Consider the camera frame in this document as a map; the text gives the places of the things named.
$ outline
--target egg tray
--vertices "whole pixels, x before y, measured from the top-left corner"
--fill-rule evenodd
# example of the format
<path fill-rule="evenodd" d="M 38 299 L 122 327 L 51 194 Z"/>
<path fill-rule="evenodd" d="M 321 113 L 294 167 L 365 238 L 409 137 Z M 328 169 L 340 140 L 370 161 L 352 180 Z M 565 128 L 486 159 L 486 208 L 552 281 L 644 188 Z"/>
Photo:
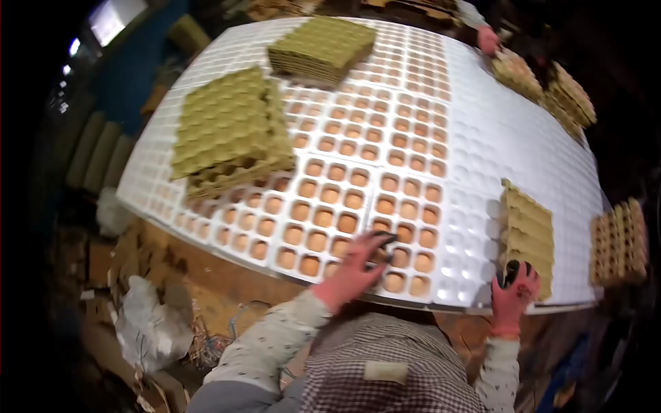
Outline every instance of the egg tray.
<path fill-rule="evenodd" d="M 280 216 L 282 225 L 270 259 L 272 268 L 312 283 L 321 282 L 322 274 L 330 275 L 326 268 L 334 268 L 348 243 L 365 229 L 375 178 L 376 169 L 367 165 L 315 154 L 300 156 L 289 191 L 288 210 Z M 310 185 L 314 185 L 312 193 L 301 192 Z M 362 197 L 360 207 L 345 205 L 351 196 Z M 327 226 L 319 221 L 319 213 L 332 214 Z M 341 231 L 344 217 L 348 217 L 347 225 L 354 219 L 355 224 Z M 283 261 L 284 257 L 290 259 L 289 264 Z"/>
<path fill-rule="evenodd" d="M 551 296 L 553 283 L 553 214 L 509 180 L 503 180 L 503 187 L 500 268 L 504 271 L 511 260 L 532 264 L 541 279 L 539 301 L 544 301 Z"/>
<path fill-rule="evenodd" d="M 591 222 L 593 285 L 613 287 L 641 283 L 647 278 L 646 228 L 641 206 L 634 198 Z"/>
<path fill-rule="evenodd" d="M 271 67 L 331 84 L 372 51 L 376 31 L 332 17 L 314 17 L 268 47 Z"/>

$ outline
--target hand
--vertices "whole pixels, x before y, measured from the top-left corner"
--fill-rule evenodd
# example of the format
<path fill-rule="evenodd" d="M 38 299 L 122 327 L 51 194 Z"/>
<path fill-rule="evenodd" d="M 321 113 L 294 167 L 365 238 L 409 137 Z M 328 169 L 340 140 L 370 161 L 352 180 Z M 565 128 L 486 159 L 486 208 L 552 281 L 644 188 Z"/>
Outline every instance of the hand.
<path fill-rule="evenodd" d="M 500 38 L 491 26 L 481 26 L 477 31 L 477 45 L 482 53 L 493 56 L 500 45 Z"/>
<path fill-rule="evenodd" d="M 393 235 L 375 236 L 373 231 L 358 236 L 347 248 L 335 274 L 311 288 L 330 312 L 339 312 L 343 304 L 358 298 L 381 277 L 388 265 L 386 262 L 377 264 L 369 271 L 365 271 L 365 264 L 379 247 L 392 239 Z"/>
<path fill-rule="evenodd" d="M 497 277 L 491 280 L 491 307 L 494 313 L 491 335 L 518 340 L 521 333 L 519 327 L 521 315 L 539 295 L 539 274 L 527 262 L 510 261 L 507 267 L 512 269 L 508 276 L 516 274 L 516 279 L 511 285 L 502 289 Z"/>

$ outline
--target worker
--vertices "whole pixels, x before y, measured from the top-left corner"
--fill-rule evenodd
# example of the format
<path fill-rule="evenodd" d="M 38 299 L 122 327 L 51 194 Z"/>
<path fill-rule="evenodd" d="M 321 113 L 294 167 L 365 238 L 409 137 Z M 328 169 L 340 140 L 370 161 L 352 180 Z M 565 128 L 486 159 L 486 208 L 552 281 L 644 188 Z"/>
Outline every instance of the worker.
<path fill-rule="evenodd" d="M 502 276 L 494 277 L 485 360 L 471 387 L 459 356 L 437 326 L 378 313 L 332 322 L 341 316 L 343 305 L 381 277 L 386 263 L 372 269 L 366 263 L 389 237 L 360 235 L 332 276 L 270 309 L 225 349 L 187 413 L 512 413 L 519 321 L 539 292 L 535 270 L 528 263 L 510 262 L 507 278 L 512 283 L 513 275 L 514 282 L 504 289 Z M 317 333 L 305 375 L 281 393 L 281 368 Z"/>

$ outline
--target pink glove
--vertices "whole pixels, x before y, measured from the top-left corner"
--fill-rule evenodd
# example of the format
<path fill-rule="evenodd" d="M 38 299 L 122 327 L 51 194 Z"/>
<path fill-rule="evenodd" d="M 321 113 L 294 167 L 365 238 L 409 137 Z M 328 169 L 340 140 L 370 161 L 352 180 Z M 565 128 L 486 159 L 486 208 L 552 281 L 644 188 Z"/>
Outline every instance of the pink glove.
<path fill-rule="evenodd" d="M 482 53 L 493 56 L 500 45 L 500 39 L 491 26 L 481 26 L 477 31 L 477 45 Z"/>
<path fill-rule="evenodd" d="M 392 238 L 393 235 L 375 237 L 373 231 L 358 236 L 349 245 L 335 274 L 311 287 L 312 292 L 324 302 L 330 312 L 337 314 L 343 304 L 358 298 L 381 277 L 388 265 L 386 262 L 369 271 L 365 271 L 365 264 L 381 245 Z"/>
<path fill-rule="evenodd" d="M 492 310 L 491 335 L 508 340 L 518 340 L 521 328 L 519 321 L 526 307 L 539 295 L 539 274 L 530 264 L 523 261 L 510 261 L 505 282 L 516 274 L 514 282 L 500 288 L 498 278 L 491 280 Z"/>

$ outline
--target stacked trays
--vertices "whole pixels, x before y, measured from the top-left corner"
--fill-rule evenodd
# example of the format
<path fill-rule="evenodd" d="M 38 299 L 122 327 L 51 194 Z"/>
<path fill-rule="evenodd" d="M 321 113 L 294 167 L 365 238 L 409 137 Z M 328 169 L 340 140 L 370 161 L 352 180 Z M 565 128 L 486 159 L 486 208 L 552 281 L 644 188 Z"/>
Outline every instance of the stacked trays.
<path fill-rule="evenodd" d="M 237 26 L 214 40 L 154 113 L 119 198 L 222 258 L 309 283 L 332 276 L 356 234 L 393 231 L 395 261 L 373 294 L 400 305 L 483 307 L 498 262 L 500 180 L 508 178 L 553 212 L 545 303 L 595 299 L 590 219 L 601 213 L 601 192 L 589 151 L 495 81 L 472 49 L 417 28 L 348 19 L 376 30 L 374 53 L 333 92 L 268 77 L 266 47 L 308 20 Z M 187 179 L 169 180 L 185 96 L 253 65 L 279 83 L 295 170 L 215 200 L 187 200 Z"/>

